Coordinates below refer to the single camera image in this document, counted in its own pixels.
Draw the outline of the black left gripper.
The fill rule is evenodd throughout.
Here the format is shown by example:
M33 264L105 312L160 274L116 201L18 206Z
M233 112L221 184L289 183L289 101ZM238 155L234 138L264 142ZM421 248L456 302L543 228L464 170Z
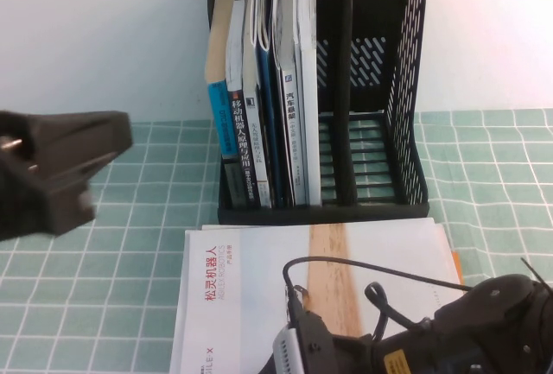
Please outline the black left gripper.
M90 176L75 172L96 172L131 146L126 112L2 111L1 239L53 237L93 221Z

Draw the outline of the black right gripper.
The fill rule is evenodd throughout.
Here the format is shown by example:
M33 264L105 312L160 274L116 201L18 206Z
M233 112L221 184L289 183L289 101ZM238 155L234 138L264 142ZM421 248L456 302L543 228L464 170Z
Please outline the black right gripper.
M296 321L296 334L305 373L376 373L372 341L331 334L322 318L303 314Z

